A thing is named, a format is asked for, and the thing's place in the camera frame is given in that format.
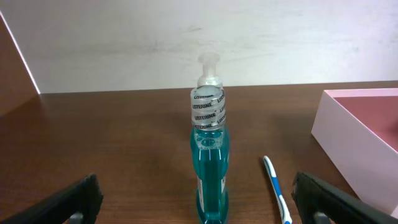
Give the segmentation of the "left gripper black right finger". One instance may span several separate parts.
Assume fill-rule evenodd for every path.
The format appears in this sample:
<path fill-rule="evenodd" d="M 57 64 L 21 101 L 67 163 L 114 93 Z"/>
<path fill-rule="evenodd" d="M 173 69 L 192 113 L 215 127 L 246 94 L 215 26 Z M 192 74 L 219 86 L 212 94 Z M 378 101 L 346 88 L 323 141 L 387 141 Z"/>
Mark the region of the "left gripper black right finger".
<path fill-rule="evenodd" d="M 397 224 L 394 218 L 318 177 L 298 172 L 292 198 L 302 223 Z"/>

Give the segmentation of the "pink white open box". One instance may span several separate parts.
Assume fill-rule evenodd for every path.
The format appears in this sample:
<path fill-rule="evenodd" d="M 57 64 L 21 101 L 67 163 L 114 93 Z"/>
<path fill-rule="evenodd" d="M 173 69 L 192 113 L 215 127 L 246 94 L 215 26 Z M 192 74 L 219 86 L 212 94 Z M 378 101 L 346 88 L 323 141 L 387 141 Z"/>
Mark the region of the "pink white open box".
<path fill-rule="evenodd" d="M 397 217 L 397 89 L 325 90 L 312 135 L 363 202 Z"/>

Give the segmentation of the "blue white toothbrush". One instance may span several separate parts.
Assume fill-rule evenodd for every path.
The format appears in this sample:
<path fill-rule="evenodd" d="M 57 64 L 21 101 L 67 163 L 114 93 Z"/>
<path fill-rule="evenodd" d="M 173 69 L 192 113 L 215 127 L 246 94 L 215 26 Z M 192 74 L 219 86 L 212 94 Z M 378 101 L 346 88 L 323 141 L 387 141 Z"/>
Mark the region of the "blue white toothbrush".
<path fill-rule="evenodd" d="M 282 191 L 280 189 L 279 181 L 278 181 L 274 166 L 268 156 L 264 156 L 263 161 L 264 161 L 264 165 L 266 167 L 270 182 L 272 184 L 272 188 L 275 193 L 275 197 L 276 197 L 277 204 L 279 207 L 282 224 L 292 224 L 293 220 L 292 220 L 292 217 L 290 216 L 288 206 L 287 206 L 285 199 L 282 195 Z"/>

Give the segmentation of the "blue Listerine mouthwash bottle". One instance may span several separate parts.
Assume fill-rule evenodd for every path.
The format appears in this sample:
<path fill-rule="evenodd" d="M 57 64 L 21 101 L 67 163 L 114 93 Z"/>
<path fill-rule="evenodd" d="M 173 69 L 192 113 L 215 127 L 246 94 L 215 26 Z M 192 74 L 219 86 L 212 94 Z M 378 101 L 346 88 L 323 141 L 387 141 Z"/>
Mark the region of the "blue Listerine mouthwash bottle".
<path fill-rule="evenodd" d="M 192 131 L 190 147 L 197 176 L 197 210 L 202 223 L 226 223 L 229 166 L 229 132 L 226 127 L 224 89 L 213 85 L 191 93 Z"/>

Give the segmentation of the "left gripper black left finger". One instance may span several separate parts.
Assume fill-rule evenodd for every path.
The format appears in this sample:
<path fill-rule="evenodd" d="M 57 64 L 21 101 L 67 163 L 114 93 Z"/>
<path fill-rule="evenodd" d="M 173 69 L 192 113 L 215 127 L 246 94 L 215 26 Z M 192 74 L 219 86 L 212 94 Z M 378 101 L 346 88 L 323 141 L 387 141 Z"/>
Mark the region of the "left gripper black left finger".
<path fill-rule="evenodd" d="M 102 202 L 97 175 L 90 174 L 1 223 L 95 223 Z"/>

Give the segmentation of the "clear foaming soap pump bottle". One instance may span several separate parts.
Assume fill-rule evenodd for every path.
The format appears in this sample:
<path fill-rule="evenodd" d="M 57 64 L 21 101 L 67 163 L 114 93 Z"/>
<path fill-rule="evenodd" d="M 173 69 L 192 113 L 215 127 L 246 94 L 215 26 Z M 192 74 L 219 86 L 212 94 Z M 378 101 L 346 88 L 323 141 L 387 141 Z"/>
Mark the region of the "clear foaming soap pump bottle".
<path fill-rule="evenodd" d="M 220 56 L 213 52 L 206 52 L 199 56 L 198 61 L 202 64 L 202 75 L 197 81 L 197 86 L 213 85 L 222 88 L 223 83 L 216 72 Z"/>

